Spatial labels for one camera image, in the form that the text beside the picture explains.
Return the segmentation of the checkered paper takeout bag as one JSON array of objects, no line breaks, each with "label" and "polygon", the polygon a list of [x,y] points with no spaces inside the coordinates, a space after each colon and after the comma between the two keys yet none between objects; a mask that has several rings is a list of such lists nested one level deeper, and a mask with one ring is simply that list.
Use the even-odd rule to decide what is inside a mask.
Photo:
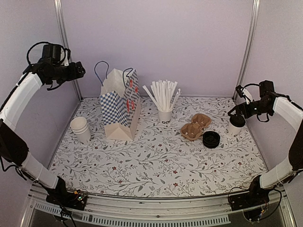
[{"label": "checkered paper takeout bag", "polygon": [[106,61],[99,61],[94,66],[94,73],[101,83],[99,95],[102,121],[107,139],[132,141],[135,138],[141,111],[139,82],[136,69],[106,70],[105,78],[97,73],[97,66]]}]

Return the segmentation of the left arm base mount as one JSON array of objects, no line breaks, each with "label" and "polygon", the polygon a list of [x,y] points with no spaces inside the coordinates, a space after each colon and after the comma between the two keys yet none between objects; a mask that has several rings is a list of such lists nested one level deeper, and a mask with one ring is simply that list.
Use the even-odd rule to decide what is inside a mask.
[{"label": "left arm base mount", "polygon": [[48,193],[46,201],[49,203],[76,210],[84,210],[86,206],[87,194],[81,192],[81,190],[68,192],[66,183],[61,177],[58,177],[58,182],[54,189],[46,188],[46,191]]}]

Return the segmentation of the stack of white paper cups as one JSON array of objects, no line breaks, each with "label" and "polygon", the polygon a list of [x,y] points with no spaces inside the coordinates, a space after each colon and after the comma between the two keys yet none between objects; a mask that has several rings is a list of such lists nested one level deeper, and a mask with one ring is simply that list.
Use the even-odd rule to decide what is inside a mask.
[{"label": "stack of white paper cups", "polygon": [[83,144],[88,144],[90,142],[91,134],[88,121],[85,117],[75,117],[70,123],[70,128],[74,134],[76,134],[80,142]]}]

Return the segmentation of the white paper coffee cup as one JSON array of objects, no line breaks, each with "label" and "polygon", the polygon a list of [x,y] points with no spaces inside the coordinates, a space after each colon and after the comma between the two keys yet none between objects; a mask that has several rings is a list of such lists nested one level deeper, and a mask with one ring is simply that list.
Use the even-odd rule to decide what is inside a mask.
[{"label": "white paper coffee cup", "polygon": [[227,127],[227,136],[232,138],[237,136],[240,131],[242,130],[242,127],[236,127],[234,125],[232,125],[231,123],[229,123],[228,127]]}]

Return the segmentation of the black plastic cup lid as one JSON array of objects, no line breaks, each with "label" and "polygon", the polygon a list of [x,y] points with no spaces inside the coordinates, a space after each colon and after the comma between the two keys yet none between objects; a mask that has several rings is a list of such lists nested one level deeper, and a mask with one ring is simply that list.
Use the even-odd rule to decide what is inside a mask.
[{"label": "black plastic cup lid", "polygon": [[232,115],[230,117],[230,123],[234,127],[241,128],[245,125],[245,119],[242,116]]}]

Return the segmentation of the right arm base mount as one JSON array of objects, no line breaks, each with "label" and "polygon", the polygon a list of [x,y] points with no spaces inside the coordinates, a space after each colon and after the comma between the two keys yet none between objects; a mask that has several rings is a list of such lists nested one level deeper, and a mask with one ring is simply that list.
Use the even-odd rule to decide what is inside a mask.
[{"label": "right arm base mount", "polygon": [[231,210],[244,210],[258,206],[256,209],[245,211],[243,215],[249,222],[260,221],[268,207],[269,192],[271,190],[261,189],[260,191],[252,193],[250,193],[249,190],[244,190],[245,193],[230,195],[232,190],[235,188],[239,189],[239,187],[233,187],[228,193],[228,203]]}]

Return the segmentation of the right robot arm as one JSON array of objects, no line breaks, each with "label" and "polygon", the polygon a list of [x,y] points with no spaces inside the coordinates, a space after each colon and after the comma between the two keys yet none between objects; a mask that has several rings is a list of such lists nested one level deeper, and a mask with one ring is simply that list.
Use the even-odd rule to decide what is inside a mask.
[{"label": "right robot arm", "polygon": [[256,176],[249,185],[249,192],[245,195],[248,206],[255,206],[278,184],[290,183],[303,171],[303,109],[297,105],[288,95],[275,91],[274,83],[264,80],[256,84],[259,89],[259,100],[254,100],[248,91],[250,85],[238,85],[235,88],[239,97],[244,102],[235,105],[229,112],[229,137],[238,135],[245,126],[246,120],[252,116],[269,117],[278,115],[278,119],[284,120],[285,131],[272,132],[267,138],[270,143],[278,144],[288,151],[284,151],[286,157],[269,171]]}]

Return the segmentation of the brown cardboard cup carrier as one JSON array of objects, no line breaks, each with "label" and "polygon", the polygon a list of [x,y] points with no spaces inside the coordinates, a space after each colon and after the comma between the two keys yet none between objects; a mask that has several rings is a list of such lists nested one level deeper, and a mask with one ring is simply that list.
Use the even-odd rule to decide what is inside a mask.
[{"label": "brown cardboard cup carrier", "polygon": [[190,140],[197,140],[203,133],[203,130],[211,124],[211,118],[205,114],[197,113],[192,119],[191,123],[186,123],[181,129],[181,135]]}]

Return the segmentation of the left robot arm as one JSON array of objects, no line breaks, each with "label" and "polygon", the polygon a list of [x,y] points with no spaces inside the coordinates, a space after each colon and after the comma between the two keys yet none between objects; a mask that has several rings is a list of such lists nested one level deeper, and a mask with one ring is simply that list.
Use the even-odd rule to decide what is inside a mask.
[{"label": "left robot arm", "polygon": [[34,158],[25,141],[15,133],[24,109],[42,86],[50,85],[47,90],[52,91],[55,90],[53,82],[60,87],[64,82],[80,79],[85,74],[81,62],[69,62],[70,49],[60,44],[41,43],[42,57],[36,63],[27,62],[20,80],[0,107],[0,159],[10,163],[3,167],[4,172],[15,168],[23,179],[40,183],[55,201],[67,205],[73,194],[67,191],[65,181]]}]

